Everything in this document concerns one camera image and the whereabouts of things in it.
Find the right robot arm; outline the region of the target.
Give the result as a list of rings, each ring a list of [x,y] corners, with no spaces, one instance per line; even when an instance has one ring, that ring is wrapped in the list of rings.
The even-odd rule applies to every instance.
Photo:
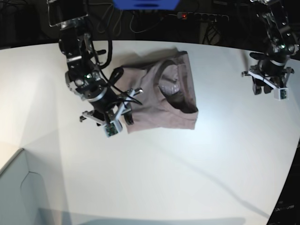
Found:
[[[121,66],[106,77],[103,69],[112,60],[113,42],[97,51],[88,25],[86,0],[49,0],[50,26],[60,28],[59,48],[67,60],[67,87],[92,111],[81,120],[92,120],[108,137],[123,129],[129,133],[152,128],[194,129],[198,109],[189,56],[186,51],[146,64]]]

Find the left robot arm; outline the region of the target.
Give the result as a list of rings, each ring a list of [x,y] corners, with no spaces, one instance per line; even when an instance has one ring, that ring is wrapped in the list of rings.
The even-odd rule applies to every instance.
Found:
[[[289,98],[287,82],[294,69],[286,63],[295,55],[300,46],[296,42],[295,34],[289,26],[288,16],[280,0],[255,0],[266,6],[266,11],[259,16],[266,23],[267,36],[270,46],[265,53],[251,52],[249,56],[257,63],[243,71],[241,76],[252,77],[253,93],[259,95],[274,93],[277,100]]]

